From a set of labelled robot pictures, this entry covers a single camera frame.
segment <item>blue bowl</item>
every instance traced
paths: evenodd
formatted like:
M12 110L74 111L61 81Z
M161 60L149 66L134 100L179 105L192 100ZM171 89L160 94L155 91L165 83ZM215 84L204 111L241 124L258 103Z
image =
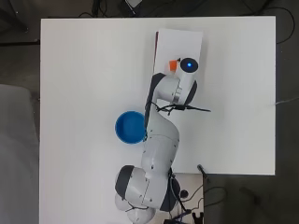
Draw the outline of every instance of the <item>blue bowl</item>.
M120 115L115 124L116 135L127 144L141 142L145 136L144 116L135 111Z

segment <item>orange object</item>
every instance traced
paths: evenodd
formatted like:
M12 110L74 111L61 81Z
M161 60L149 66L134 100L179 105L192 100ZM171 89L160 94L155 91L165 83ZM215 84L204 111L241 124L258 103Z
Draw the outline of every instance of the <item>orange object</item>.
M169 70L171 72L176 72L177 71L177 63L178 63L177 60L169 61Z

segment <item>white tabletop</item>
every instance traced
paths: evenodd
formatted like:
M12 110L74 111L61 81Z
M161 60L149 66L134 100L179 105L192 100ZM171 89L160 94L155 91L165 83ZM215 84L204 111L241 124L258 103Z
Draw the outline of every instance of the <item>white tabletop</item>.
M275 173L275 18L43 20L40 223L127 223L115 175L140 165L142 144L114 132L124 111L144 112L155 32L204 32L199 89L173 112L174 172Z

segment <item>gray floor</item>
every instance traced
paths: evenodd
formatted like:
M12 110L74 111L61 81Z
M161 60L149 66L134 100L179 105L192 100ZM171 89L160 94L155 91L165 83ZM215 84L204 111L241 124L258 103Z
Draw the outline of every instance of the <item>gray floor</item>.
M19 11L18 16L28 24L30 31L22 34L14 30L0 33L0 42L34 40L39 38L40 19L48 16L76 17L89 11L92 1L36 1L11 0ZM109 15L118 13L115 4L108 0ZM145 0L142 15L149 14L159 0ZM197 4L196 0L177 0L175 4L160 7L151 17L182 16ZM253 9L259 8L262 0L248 0ZM7 8L6 0L0 0L0 7ZM299 1L274 1L272 6L286 7L292 11L299 24ZM241 0L209 0L186 16L235 16L249 10ZM292 20L283 11L269 10L268 15L277 15L277 39L283 39L291 31ZM0 23L0 30L6 26ZM299 41L298 31L291 40L277 46L277 99L278 101L299 96ZM0 83L23 86L33 95L36 126L39 121L39 47L0 48ZM299 101L277 108L277 160L276 176L211 175L212 186L224 186L228 190L227 200L219 205L207 207L205 223L299 223ZM239 189L246 187L262 198L262 206L255 206L252 199ZM221 195L206 196L205 203L213 203Z

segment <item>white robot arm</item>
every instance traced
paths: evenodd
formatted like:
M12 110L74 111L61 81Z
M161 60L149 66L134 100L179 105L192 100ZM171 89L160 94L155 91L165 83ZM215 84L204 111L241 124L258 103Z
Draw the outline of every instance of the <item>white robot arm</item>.
M177 203L179 183L170 181L169 170L176 157L179 143L177 127L157 111L157 100L188 105L197 89L194 75L198 63L191 58L178 60L176 75L156 74L152 77L146 103L147 130L141 167L125 165L115 185L116 205L127 211L135 224L146 224L155 209L170 212Z

